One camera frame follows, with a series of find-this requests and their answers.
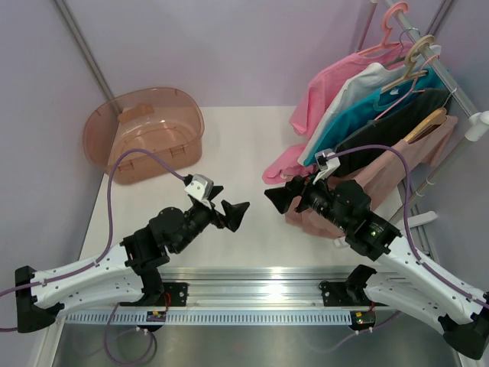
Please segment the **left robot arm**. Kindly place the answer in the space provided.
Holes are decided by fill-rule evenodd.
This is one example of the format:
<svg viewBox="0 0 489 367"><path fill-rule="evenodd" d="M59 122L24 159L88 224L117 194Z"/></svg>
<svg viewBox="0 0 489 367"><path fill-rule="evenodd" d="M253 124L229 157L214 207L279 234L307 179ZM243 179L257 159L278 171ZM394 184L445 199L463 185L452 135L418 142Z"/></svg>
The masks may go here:
<svg viewBox="0 0 489 367"><path fill-rule="evenodd" d="M49 271L30 266L15 271L18 333L33 333L77 310L119 304L149 307L165 293L159 268L180 254L207 226L236 232L248 202L191 200L191 207L162 209L148 224L102 254Z"/></svg>

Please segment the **wooden clothes hanger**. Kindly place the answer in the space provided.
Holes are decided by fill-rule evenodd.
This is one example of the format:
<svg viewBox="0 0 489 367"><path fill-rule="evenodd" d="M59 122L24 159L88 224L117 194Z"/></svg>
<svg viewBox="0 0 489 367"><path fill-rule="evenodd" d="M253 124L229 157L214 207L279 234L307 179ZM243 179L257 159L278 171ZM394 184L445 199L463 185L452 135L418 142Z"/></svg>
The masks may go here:
<svg viewBox="0 0 489 367"><path fill-rule="evenodd" d="M437 129L438 126L442 125L447 116L447 110L445 107L456 90L457 89L453 89L447 96L442 106L424 118L403 140L408 144L412 144L413 142L420 140L433 130Z"/></svg>

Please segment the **dusty pink printed t-shirt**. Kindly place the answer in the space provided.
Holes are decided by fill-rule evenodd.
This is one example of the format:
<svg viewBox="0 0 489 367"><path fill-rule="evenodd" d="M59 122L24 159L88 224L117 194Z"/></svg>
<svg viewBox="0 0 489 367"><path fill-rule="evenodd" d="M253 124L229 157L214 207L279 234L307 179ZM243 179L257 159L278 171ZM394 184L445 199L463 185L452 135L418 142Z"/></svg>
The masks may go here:
<svg viewBox="0 0 489 367"><path fill-rule="evenodd" d="M441 125L427 136L413 143L401 140L393 148L403 155L409 169L413 169L421 163L435 166L457 122L458 119L456 117L448 116ZM342 181L355 180L362 186L364 192L370 196L371 209L375 210L393 192L405 176L401 160L394 153L384 151L369 165L348 176L342 178L330 177L328 185L333 189ZM285 213L287 224L300 227L310 235L328 239L337 239L345 235L340 229L312 209L296 213L294 209L299 201L299 197L294 198L291 207Z"/></svg>

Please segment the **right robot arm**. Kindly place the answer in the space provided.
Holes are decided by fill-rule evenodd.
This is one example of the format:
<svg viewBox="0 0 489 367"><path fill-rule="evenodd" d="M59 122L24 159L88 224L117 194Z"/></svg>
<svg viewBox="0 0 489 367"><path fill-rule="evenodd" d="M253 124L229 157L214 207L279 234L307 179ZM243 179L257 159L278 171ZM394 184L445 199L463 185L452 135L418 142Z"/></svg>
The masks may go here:
<svg viewBox="0 0 489 367"><path fill-rule="evenodd" d="M298 198L296 211L311 209L345 234L350 248L388 267L410 282L396 285L375 270L358 266L345 285L347 298L367 299L404 312L440 333L457 352L479 360L488 345L488 296L418 252L408 232L371 211L371 198L354 180L334 190L308 177L294 177L265 196L284 214Z"/></svg>

